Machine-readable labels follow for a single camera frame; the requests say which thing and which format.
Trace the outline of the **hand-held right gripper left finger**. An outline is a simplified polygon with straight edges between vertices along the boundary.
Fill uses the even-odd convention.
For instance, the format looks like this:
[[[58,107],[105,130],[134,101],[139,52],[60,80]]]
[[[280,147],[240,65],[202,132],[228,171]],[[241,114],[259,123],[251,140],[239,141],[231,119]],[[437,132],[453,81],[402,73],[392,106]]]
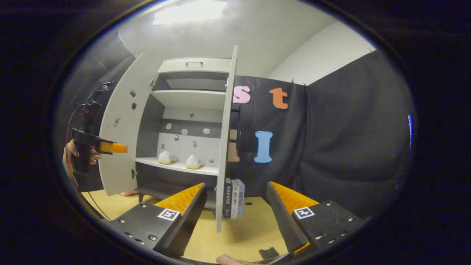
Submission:
[[[206,200],[206,184],[199,183],[158,203],[139,203],[111,224],[140,247],[180,258]]]

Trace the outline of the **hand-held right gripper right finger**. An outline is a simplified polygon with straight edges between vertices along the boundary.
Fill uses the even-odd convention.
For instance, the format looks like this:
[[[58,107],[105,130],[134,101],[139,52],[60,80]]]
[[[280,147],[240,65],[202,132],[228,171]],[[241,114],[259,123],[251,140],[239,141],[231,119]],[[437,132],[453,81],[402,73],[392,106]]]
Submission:
[[[273,181],[266,185],[266,198],[287,250],[293,254],[325,251],[365,222],[332,200],[317,202]]]

